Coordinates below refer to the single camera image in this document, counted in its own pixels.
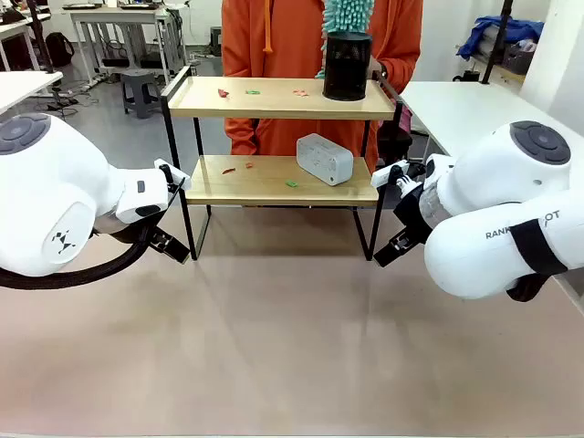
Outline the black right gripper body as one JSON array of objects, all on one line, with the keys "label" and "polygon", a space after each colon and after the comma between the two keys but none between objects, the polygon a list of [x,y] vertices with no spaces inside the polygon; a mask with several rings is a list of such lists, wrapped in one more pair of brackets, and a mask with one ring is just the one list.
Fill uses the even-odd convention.
[{"label": "black right gripper body", "polygon": [[393,213],[404,225],[400,235],[409,241],[426,241],[432,232],[432,228],[422,217],[419,205],[423,187],[418,185],[402,197]]}]

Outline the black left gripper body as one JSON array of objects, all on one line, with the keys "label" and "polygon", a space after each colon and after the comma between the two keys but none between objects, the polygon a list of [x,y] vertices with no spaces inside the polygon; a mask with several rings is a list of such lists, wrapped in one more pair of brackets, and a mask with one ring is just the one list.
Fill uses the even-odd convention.
[{"label": "black left gripper body", "polygon": [[139,221],[128,225],[116,233],[116,239],[126,245],[157,245],[157,224],[151,221]]}]

